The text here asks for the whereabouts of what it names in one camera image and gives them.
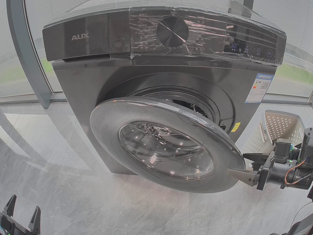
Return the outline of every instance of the aux logo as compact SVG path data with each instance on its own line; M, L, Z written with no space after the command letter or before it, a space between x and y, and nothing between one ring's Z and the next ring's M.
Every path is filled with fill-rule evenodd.
M77 35L77 36L74 35L74 36L72 36L72 41L73 41L73 40L78 40L78 39L83 39L83 38L89 38L89 37L88 37L88 34L89 34L89 33L87 33L87 34L83 33L83 34L80 34L80 35Z

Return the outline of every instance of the washing machine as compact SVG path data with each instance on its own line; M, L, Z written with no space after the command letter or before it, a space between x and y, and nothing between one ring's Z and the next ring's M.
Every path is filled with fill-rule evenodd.
M232 0L89 0L43 29L47 60L112 173L189 192L227 190L234 144L286 35Z

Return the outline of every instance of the cable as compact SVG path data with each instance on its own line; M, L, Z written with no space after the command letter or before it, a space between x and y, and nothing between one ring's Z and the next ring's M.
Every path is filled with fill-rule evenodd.
M299 164L297 164L296 166L294 166L294 167L291 167L288 171L287 171L287 173L286 173L286 175L285 175L285 184L287 185L287 186L290 186L290 185L295 185L296 183L298 183L299 181L301 181L303 178L301 178L301 179L299 179L299 180L297 180L297 181L295 181L295 182L292 182L292 183L288 183L287 182L287 176L288 176L288 174L289 174L289 172L291 172L293 169L296 169L296 168L298 168L299 166L301 166L301 165L303 165L304 164L304 162L306 161L306 158L301 162L301 163L299 163Z
M308 204L310 204L310 203L312 203L312 202L308 202L307 204L305 204L304 206L302 206L302 207L300 208L300 210L301 210L303 207L305 207L305 206L307 206ZM295 221L295 217L294 217L294 219L293 219L293 221L292 221L292 223L291 223L290 229L291 229L291 227L292 227L293 222Z

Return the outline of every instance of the washing machine door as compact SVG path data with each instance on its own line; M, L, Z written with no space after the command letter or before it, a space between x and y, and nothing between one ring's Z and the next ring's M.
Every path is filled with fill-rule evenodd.
M215 123L181 105L151 97L100 103L91 129L118 162L157 184L212 193L238 180L227 168L245 169L241 152Z

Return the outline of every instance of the marble floor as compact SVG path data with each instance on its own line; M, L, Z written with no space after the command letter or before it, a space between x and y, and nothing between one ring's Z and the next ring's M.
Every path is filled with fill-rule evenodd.
M293 112L313 126L309 106L261 104L237 142L242 148L265 109ZM36 207L42 235L268 235L287 232L307 191L263 191L243 183L214 194L172 190L109 172L67 103L0 106L0 208L17 195L25 227ZM313 212L304 207L295 222Z

